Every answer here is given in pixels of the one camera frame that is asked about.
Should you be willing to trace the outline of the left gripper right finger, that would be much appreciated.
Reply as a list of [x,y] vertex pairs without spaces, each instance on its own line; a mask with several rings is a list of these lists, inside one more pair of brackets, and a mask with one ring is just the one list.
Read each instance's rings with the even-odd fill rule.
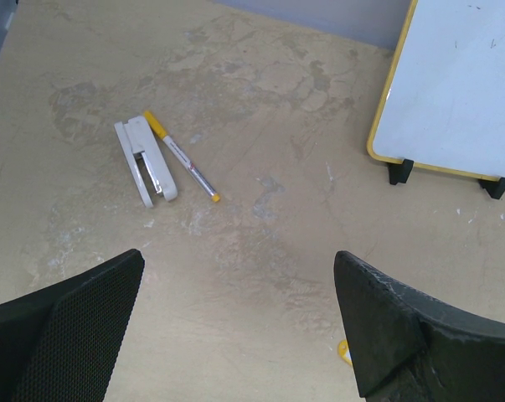
[[333,266],[367,401],[505,401],[505,323],[444,303],[347,251]]

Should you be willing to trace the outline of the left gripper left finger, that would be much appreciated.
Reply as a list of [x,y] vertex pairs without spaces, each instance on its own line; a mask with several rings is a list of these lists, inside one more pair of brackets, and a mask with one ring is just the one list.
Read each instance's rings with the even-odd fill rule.
[[0,401],[102,401],[144,266],[131,249],[0,304]]

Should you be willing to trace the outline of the yellow tag key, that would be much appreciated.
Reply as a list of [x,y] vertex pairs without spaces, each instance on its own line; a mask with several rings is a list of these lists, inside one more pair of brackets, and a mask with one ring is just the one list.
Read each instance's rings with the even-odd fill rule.
[[338,344],[338,355],[350,367],[353,366],[353,362],[348,348],[348,341],[346,339],[343,339]]

